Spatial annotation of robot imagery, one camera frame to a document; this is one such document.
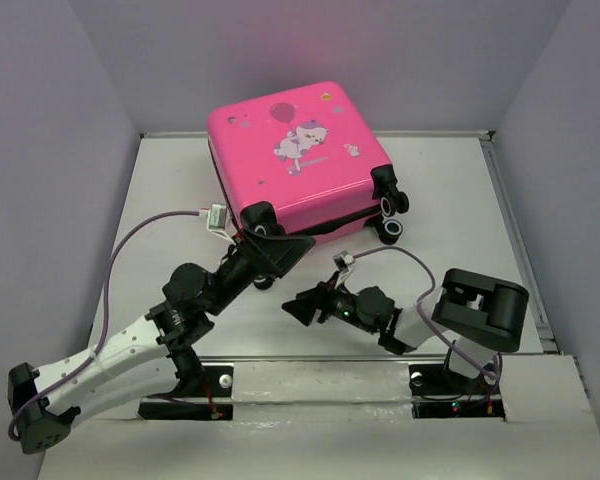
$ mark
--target black wheel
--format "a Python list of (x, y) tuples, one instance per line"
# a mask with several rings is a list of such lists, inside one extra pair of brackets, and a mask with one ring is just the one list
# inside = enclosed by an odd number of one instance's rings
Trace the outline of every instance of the black wheel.
[(265, 224), (256, 225), (253, 231), (259, 235), (271, 235), (271, 228)]
[(395, 199), (390, 196), (380, 198), (380, 210), (385, 217), (393, 217), (397, 211)]
[(253, 281), (253, 286), (258, 290), (269, 290), (273, 285), (274, 279), (266, 275), (260, 275)]
[(404, 192), (398, 195), (398, 213), (407, 213), (409, 211), (409, 197)]
[(393, 218), (387, 218), (382, 222), (382, 231), (378, 232), (380, 241), (385, 245), (393, 245), (402, 234), (402, 224)]

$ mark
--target wire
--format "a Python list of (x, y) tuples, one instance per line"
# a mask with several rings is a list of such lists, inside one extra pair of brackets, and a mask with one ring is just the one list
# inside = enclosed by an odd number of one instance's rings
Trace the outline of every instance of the wire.
[(500, 368), (496, 367), (496, 372), (490, 372), (489, 370), (485, 369), (482, 365), (480, 365), (478, 362), (476, 362), (473, 358), (471, 358), (464, 350), (455, 346), (451, 340), (449, 340), (447, 337), (445, 337), (444, 334), (434, 325), (433, 321), (427, 316), (425, 311), (422, 309), (422, 301), (426, 297), (431, 295), (431, 293), (433, 293), (433, 291), (436, 289), (436, 278), (426, 263), (424, 263), (422, 260), (420, 260), (420, 258), (418, 258), (415, 254), (411, 253), (409, 250), (404, 249), (402, 247), (396, 247), (395, 245), (386, 245), (383, 247), (373, 248), (371, 250), (367, 250), (366, 252), (358, 253), (358, 254), (354, 255), (353, 258), (357, 260), (359, 258), (366, 257), (367, 255), (371, 255), (372, 253), (382, 252), (384, 250), (396, 250), (400, 253), (407, 255), (412, 260), (414, 260), (418, 265), (420, 265), (423, 268), (423, 270), (427, 273), (427, 275), (429, 275), (429, 279), (431, 280), (431, 286), (424, 293), (422, 293), (416, 301), (416, 309), (418, 310), (418, 314), (420, 315), (420, 318), (422, 318), (422, 321), (427, 325), (427, 327), (429, 327), (429, 329), (435, 334), (435, 336), (438, 337), (440, 340), (442, 340), (442, 343), (444, 343), (447, 347), (449, 347), (449, 349), (451, 349), (453, 352), (455, 352), (460, 358), (462, 358), (469, 365), (471, 365), (476, 370), (478, 370), (482, 375), (484, 375), (485, 377), (492, 378), (493, 380), (496, 380), (496, 382), (497, 382), (500, 379), (502, 356), (499, 357)]
[[(211, 409), (211, 419), (219, 420), (222, 417), (224, 417), (224, 413), (218, 412), (218, 407), (216, 406), (216, 403), (213, 401), (213, 395), (211, 393), (211, 385), (209, 384), (208, 377), (205, 377), (205, 379), (203, 380), (202, 388), (204, 390), (205, 395), (207, 396), (207, 401), (209, 402), (209, 408)], [(171, 403), (172, 405), (179, 405), (182, 407), (192, 407), (192, 406), (197, 405), (194, 402), (188, 402), (186, 400), (180, 400), (178, 398), (174, 398), (174, 397), (170, 396), (168, 393), (157, 393), (154, 395), (149, 395), (147, 398), (164, 400), (168, 403)]]
[[(500, 353), (498, 353), (498, 355), (496, 356), (496, 361), (499, 362), (499, 365), (496, 366), (495, 368), (499, 368), (500, 371), (500, 377), (502, 376), (502, 355)], [(475, 402), (473, 405), (469, 405), (467, 408), (462, 410), (462, 414), (465, 414), (467, 412), (471, 412), (473, 410), (475, 410), (476, 408), (484, 405), (485, 403), (489, 402), (489, 404), (491, 405), (491, 409), (493, 411), (493, 404), (491, 402), (491, 397), (493, 396), (493, 394), (498, 390), (498, 387), (500, 386), (500, 378), (498, 378), (495, 383), (491, 386), (490, 389), (486, 388), (486, 386), (483, 385), (482, 388), (484, 388), (486, 395), (484, 395), (480, 400), (478, 400), (477, 402)]]
[(33, 405), (37, 401), (41, 400), (42, 398), (45, 398), (50, 393), (52, 393), (55, 390), (57, 390), (58, 388), (62, 387), (66, 383), (70, 382), (73, 378), (80, 375), (89, 365), (91, 365), (93, 363), (95, 358), (100, 354), (100, 352), (104, 348), (105, 342), (107, 341), (107, 334), (109, 333), (109, 311), (110, 311), (109, 310), (109, 285), (111, 283), (111, 273), (113, 271), (113, 265), (114, 265), (116, 259), (118, 258), (118, 255), (120, 254), (120, 251), (122, 250), (122, 247), (124, 247), (127, 244), (127, 242), (131, 239), (131, 237), (133, 237), (136, 233), (138, 233), (138, 231), (142, 230), (144, 227), (155, 222), (156, 220), (161, 220), (163, 218), (168, 218), (168, 217), (181, 217), (181, 216), (198, 217), (198, 216), (200, 216), (200, 212), (197, 212), (195, 210), (175, 210), (175, 211), (171, 211), (171, 212), (164, 212), (164, 213), (160, 213), (158, 215), (154, 215), (153, 217), (149, 217), (146, 220), (144, 220), (143, 222), (141, 222), (138, 225), (136, 225), (135, 227), (133, 227), (131, 229), (131, 231), (129, 233), (127, 233), (122, 240), (120, 240), (120, 243), (118, 244), (118, 246), (116, 246), (116, 248), (113, 250), (113, 253), (111, 254), (111, 258), (109, 259), (109, 265), (107, 266), (107, 271), (106, 271), (106, 275), (105, 275), (103, 294), (102, 294), (102, 310), (103, 310), (102, 333), (100, 334), (98, 343), (96, 344), (95, 348), (93, 349), (93, 352), (91, 353), (91, 355), (89, 355), (89, 357), (83, 363), (81, 363), (78, 367), (76, 367), (75, 370), (68, 373), (62, 379), (49, 385), (44, 390), (42, 390), (41, 392), (39, 392), (36, 395), (34, 395), (33, 397), (31, 397), (16, 411), (16, 413), (13, 415), (13, 418), (11, 418), (11, 422), (9, 422), (9, 427), (8, 427), (8, 431), (7, 431), (9, 438), (11, 440), (13, 440), (14, 442), (18, 442), (20, 440), (20, 435), (16, 432), (16, 424), (18, 423), (18, 420), (20, 419), (22, 414), (25, 412), (25, 410), (27, 410), (27, 408), (29, 408), (31, 405)]

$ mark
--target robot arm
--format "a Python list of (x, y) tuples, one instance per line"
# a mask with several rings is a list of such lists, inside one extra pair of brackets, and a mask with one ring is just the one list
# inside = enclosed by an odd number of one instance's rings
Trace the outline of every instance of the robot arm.
[[(375, 286), (351, 293), (344, 281), (352, 272), (354, 257), (343, 252), (334, 261), (338, 270), (329, 280), (282, 305), (283, 310), (306, 326), (314, 319), (324, 323), (333, 316), (378, 334), (378, 344), (395, 355), (412, 352), (438, 335), (450, 347), (445, 369), (464, 380), (481, 374), (495, 377), (485, 369), (494, 355), (516, 352), (520, 347), (529, 299), (529, 293), (520, 285), (452, 269), (445, 275), (434, 306), (425, 306), (425, 302), (436, 300), (425, 295), (413, 308), (405, 310)], [(442, 336), (445, 330), (461, 335), (455, 344)]]
[[(193, 263), (179, 266), (162, 289), (165, 301), (109, 338), (97, 355), (88, 348), (39, 368), (23, 363), (11, 369), (8, 399), (23, 453), (50, 448), (80, 422), (132, 397), (191, 396), (205, 375), (191, 346), (213, 328), (207, 314), (222, 313), (260, 275), (283, 277), (315, 244), (311, 237), (249, 230), (232, 240), (214, 273)], [(151, 361), (168, 365), (174, 376), (134, 373)]]

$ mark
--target screw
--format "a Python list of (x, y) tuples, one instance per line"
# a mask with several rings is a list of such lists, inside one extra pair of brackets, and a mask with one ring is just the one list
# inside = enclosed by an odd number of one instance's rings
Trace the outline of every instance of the screw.
[(414, 372), (411, 374), (411, 385), (414, 387), (421, 387), (424, 384), (424, 375), (421, 372)]
[(222, 388), (231, 388), (231, 385), (233, 385), (233, 377), (228, 373), (225, 373), (220, 376), (219, 383)]
[(488, 375), (484, 375), (484, 383), (486, 383), (487, 385), (493, 386), (496, 384), (496, 379), (493, 377), (490, 377)]

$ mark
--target pink balloon graphic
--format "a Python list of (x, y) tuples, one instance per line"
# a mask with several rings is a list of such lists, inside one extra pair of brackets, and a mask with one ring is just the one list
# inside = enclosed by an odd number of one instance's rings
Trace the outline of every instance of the pink balloon graphic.
[(271, 116), (282, 123), (291, 123), (296, 109), (290, 103), (276, 103), (271, 107)]

